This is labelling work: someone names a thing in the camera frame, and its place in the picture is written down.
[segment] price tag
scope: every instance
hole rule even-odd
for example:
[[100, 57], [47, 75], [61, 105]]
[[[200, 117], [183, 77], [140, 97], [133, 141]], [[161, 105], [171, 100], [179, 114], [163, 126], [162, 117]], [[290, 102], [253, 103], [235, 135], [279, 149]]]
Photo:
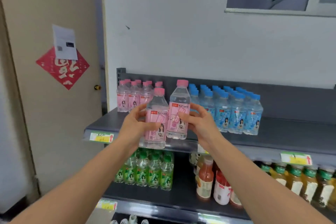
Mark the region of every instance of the price tag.
[[292, 165], [311, 166], [313, 164], [313, 160], [310, 155], [299, 152], [283, 151], [281, 153], [281, 161]]
[[198, 153], [205, 153], [205, 154], [209, 154], [206, 150], [204, 150], [204, 148], [202, 146], [200, 146], [199, 144], [197, 145], [197, 152]]
[[96, 208], [112, 211], [112, 210], [117, 209], [117, 202], [101, 199], [96, 205]]
[[90, 141], [111, 143], [113, 141], [114, 134], [108, 132], [94, 132], [90, 135]]

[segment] forearm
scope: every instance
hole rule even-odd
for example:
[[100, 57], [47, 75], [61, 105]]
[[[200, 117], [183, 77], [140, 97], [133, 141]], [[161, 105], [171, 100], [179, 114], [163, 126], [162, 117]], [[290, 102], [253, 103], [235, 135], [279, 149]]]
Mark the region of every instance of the forearm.
[[11, 223], [83, 224], [129, 154], [118, 138], [77, 174], [60, 184]]
[[331, 223], [302, 198], [259, 169], [222, 136], [211, 154], [255, 224]]

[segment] green label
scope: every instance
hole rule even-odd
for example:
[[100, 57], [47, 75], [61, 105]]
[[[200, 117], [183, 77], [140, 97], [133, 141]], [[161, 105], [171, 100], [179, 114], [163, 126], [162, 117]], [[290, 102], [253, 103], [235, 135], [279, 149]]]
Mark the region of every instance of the green label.
[[275, 171], [278, 173], [278, 174], [283, 174], [285, 172], [285, 168], [284, 167], [280, 167], [280, 166], [276, 166], [275, 167]]
[[321, 177], [322, 177], [323, 179], [326, 179], [326, 180], [330, 180], [331, 177], [333, 176], [332, 173], [329, 173], [329, 172], [327, 172], [327, 171], [325, 171], [325, 170], [320, 170], [320, 175], [321, 175]]
[[301, 176], [301, 170], [300, 169], [295, 169], [295, 168], [291, 168], [291, 170], [289, 171], [292, 175], [295, 175], [297, 177]]
[[139, 184], [147, 183], [147, 168], [138, 168], [136, 170], [136, 182]]
[[172, 179], [172, 174], [171, 173], [162, 173], [161, 174], [161, 182], [160, 185], [162, 188], [171, 188], [173, 179]]
[[303, 171], [303, 173], [306, 175], [306, 176], [309, 176], [309, 177], [315, 177], [316, 175], [316, 170], [310, 170], [308, 168], [305, 168], [305, 170]]
[[148, 172], [148, 184], [149, 185], [158, 186], [159, 179], [160, 179], [160, 170], [158, 171], [149, 170]]
[[125, 182], [132, 183], [135, 181], [134, 178], [134, 168], [133, 167], [126, 167], [124, 172], [124, 180]]
[[261, 165], [261, 170], [268, 173], [270, 171], [270, 167], [266, 165]]
[[123, 180], [123, 169], [120, 168], [117, 174], [115, 175], [114, 181], [122, 181]]

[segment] door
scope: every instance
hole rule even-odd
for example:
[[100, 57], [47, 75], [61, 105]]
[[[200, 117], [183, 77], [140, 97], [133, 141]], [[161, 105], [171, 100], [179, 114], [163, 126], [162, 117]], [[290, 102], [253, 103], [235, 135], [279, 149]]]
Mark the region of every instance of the door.
[[[100, 92], [94, 89], [100, 82], [95, 6], [93, 0], [2, 0], [2, 5], [33, 161], [45, 194], [103, 148], [81, 140], [84, 128], [102, 114]], [[76, 48], [89, 65], [69, 90], [36, 63], [53, 47], [53, 24], [74, 30]], [[48, 59], [65, 64], [69, 76], [71, 61]]]

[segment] pink bottle cap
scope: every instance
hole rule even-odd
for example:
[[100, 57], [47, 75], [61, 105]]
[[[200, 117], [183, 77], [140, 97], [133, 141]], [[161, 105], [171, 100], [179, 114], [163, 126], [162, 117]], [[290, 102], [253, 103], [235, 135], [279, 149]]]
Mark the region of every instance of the pink bottle cap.
[[156, 96], [164, 96], [165, 95], [165, 89], [164, 88], [155, 88], [154, 94]]
[[178, 87], [187, 87], [188, 83], [189, 83], [188, 80], [178, 80], [176, 85]]

